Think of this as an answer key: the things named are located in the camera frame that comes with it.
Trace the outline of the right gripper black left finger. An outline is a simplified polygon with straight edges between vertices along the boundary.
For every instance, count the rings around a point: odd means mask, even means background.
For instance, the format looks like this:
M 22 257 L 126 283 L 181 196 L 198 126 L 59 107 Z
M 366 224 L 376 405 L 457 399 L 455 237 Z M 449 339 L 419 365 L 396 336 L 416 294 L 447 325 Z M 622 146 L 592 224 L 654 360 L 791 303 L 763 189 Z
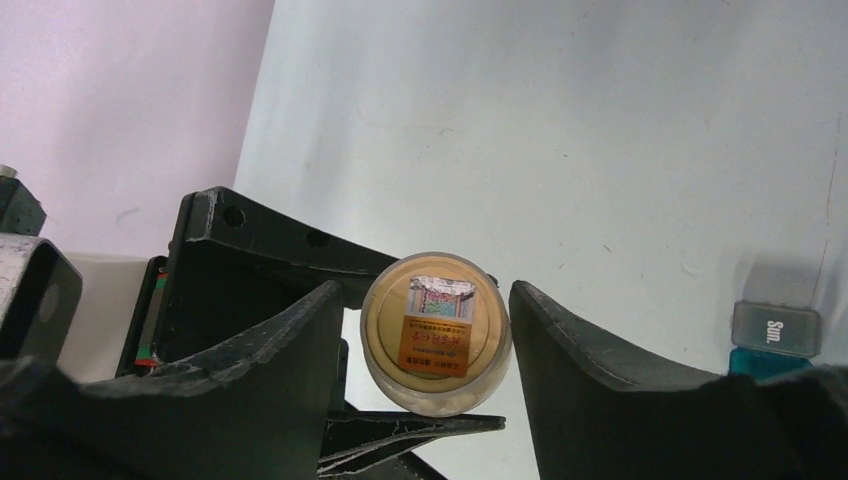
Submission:
M 312 479 L 343 303 L 328 281 L 244 332 L 138 377 L 1 365 L 5 479 Z

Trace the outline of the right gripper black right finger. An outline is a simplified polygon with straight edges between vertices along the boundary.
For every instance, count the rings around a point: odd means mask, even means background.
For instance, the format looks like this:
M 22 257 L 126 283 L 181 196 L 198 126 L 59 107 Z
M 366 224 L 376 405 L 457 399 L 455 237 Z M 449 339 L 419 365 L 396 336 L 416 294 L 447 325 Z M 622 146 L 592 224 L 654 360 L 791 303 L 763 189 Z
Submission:
M 718 375 L 516 281 L 509 312 L 543 479 L 843 479 L 847 371 Z

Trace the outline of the teal and clear pill box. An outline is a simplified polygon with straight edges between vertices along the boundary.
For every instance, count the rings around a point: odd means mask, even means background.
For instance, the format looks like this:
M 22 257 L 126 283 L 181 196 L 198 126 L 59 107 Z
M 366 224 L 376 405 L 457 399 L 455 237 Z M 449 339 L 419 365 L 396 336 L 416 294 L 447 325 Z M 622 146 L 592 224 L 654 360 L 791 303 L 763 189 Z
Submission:
M 767 380 L 812 366 L 823 321 L 808 308 L 738 301 L 734 305 L 728 372 Z

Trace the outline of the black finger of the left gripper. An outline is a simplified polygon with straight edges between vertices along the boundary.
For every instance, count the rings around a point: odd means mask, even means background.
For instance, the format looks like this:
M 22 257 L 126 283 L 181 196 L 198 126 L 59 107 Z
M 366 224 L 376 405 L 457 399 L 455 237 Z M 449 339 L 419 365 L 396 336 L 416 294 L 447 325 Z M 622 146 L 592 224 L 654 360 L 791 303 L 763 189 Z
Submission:
M 145 263 L 116 373 L 144 375 L 211 348 L 326 281 L 359 310 L 395 260 L 226 187 L 187 194 L 167 254 Z
M 318 479 L 445 480 L 413 450 L 435 440 L 500 431 L 500 416 L 433 418 L 409 412 L 334 411 L 325 425 Z

